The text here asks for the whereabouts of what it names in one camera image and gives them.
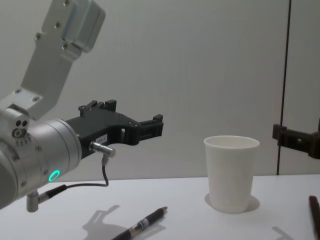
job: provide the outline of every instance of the white wall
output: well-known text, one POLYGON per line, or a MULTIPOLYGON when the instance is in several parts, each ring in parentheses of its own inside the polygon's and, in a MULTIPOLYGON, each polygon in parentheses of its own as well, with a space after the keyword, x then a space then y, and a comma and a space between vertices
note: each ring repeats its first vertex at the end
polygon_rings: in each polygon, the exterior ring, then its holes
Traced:
MULTIPOLYGON (((111 179, 205 176, 203 139, 261 142, 255 174, 272 175, 278 148, 287 0, 97 0, 106 19, 95 48, 74 63, 43 119, 76 117, 91 100, 116 99, 138 121, 164 115, 163 136, 113 145, 111 179)), ((0 96, 21 82, 48 0, 0 2, 0 96)), ((101 179, 101 157, 60 180, 101 179)))
MULTIPOLYGON (((320 118, 320 1, 293 0, 283 125, 318 131, 320 118)), ((280 174, 319 174, 320 160, 281 148, 280 174)))

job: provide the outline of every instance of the white table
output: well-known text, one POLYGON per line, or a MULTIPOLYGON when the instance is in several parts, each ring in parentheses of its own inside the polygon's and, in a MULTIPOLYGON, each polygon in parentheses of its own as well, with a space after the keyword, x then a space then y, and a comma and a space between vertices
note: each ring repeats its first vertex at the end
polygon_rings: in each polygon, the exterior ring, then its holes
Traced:
POLYGON ((236 215, 212 209, 207 193, 207 178, 174 178, 72 188, 42 203, 36 213, 26 212, 22 198, 0 210, 0 239, 109 240, 163 206, 167 215, 137 240, 280 239, 273 227, 294 240, 315 239, 308 197, 320 197, 320 175, 256 176, 252 195, 260 206, 252 210, 252 201, 251 211, 236 215))

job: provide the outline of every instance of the pen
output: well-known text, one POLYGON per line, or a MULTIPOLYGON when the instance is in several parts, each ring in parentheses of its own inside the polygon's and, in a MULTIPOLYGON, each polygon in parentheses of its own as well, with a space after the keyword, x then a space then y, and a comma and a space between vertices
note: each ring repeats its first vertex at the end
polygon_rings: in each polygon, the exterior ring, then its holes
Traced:
POLYGON ((320 240, 320 207, 316 196, 309 196, 309 205, 312 214, 313 227, 318 240, 320 240))
POLYGON ((130 227, 128 230, 112 238, 112 240, 129 240, 133 238, 134 236, 138 235, 143 230, 145 230, 148 226, 152 225, 155 221, 162 218, 167 213, 167 209, 168 207, 166 206, 159 208, 155 212, 151 213, 150 215, 146 216, 144 219, 139 221, 137 224, 130 227))

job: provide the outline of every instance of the cable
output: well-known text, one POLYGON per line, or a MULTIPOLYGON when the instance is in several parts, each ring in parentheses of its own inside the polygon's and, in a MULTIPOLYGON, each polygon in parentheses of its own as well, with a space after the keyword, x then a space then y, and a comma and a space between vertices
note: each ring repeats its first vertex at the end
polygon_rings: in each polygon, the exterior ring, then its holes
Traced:
POLYGON ((51 199, 52 197, 62 193, 63 191, 67 190, 67 189, 71 189, 71 188, 76 188, 76 187, 85 187, 85 186, 92 186, 92 187, 108 187, 109 186, 109 180, 107 178, 107 174, 106 174, 106 166, 105 165, 102 165, 102 175, 103 175, 103 178, 104 178, 104 181, 105 181, 105 184, 102 184, 102 183, 78 183, 78 184, 72 184, 72 185, 61 185, 61 186, 58 186, 56 188, 53 188, 51 190, 48 190, 44 193, 42 193, 41 195, 46 195, 47 196, 47 199, 46 200, 49 200, 51 199))

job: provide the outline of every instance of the black vertical line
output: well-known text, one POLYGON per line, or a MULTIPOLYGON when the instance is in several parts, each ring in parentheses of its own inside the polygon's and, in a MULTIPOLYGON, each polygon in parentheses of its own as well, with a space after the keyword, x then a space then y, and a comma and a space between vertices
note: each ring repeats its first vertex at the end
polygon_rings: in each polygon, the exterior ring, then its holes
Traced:
MULTIPOLYGON (((291 3, 292 3, 292 0, 289 0, 288 21, 286 26, 284 74, 283 74, 283 86, 282 86, 282 103, 281 103, 281 119, 280 119, 281 126, 283 125, 283 122, 284 122, 285 93, 286 93, 287 68, 288 68, 287 67, 288 66, 288 49, 289 49, 290 21, 291 21, 291 3)), ((279 175, 279 169, 280 169, 280 153, 281 153, 281 146, 278 147, 278 160, 276 164, 277 175, 279 175)))

